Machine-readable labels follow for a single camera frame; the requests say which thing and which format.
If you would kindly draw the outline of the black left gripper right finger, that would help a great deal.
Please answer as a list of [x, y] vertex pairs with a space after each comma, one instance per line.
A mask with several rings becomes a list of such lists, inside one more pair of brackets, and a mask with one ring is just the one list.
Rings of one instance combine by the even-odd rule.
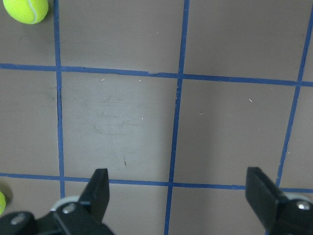
[[313, 233], [313, 201], [281, 191], [260, 168], [247, 168], [245, 195], [269, 235]]

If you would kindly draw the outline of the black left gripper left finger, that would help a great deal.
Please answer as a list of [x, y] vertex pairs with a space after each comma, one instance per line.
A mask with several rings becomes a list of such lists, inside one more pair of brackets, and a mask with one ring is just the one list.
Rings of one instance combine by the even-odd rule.
[[102, 220], [110, 199], [107, 169], [97, 169], [81, 195], [53, 210], [62, 235], [108, 235]]

